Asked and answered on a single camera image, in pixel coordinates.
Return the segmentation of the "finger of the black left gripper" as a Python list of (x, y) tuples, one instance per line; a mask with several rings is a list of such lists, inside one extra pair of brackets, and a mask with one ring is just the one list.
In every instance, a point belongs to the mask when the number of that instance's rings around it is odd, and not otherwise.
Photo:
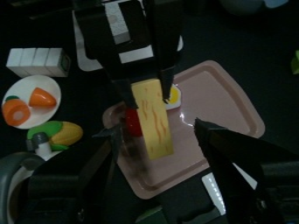
[(103, 66), (116, 91), (131, 109), (138, 109), (131, 82), (123, 70), (118, 47), (100, 0), (72, 0), (75, 17), (90, 53)]
[(174, 67), (183, 29), (182, 0), (144, 0), (144, 9), (152, 39), (154, 57), (159, 67), (163, 100), (171, 97)]

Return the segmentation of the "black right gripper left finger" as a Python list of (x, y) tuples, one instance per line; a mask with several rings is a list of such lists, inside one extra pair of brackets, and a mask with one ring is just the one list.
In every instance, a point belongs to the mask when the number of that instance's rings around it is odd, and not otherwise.
[(100, 140), (100, 146), (79, 176), (79, 224), (104, 224), (106, 204), (123, 143), (122, 126), (103, 129), (94, 138)]

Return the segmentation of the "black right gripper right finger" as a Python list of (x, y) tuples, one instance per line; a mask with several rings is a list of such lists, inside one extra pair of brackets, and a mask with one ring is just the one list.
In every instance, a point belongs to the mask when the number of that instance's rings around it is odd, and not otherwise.
[(194, 132), (228, 224), (299, 224), (299, 155), (202, 119)]

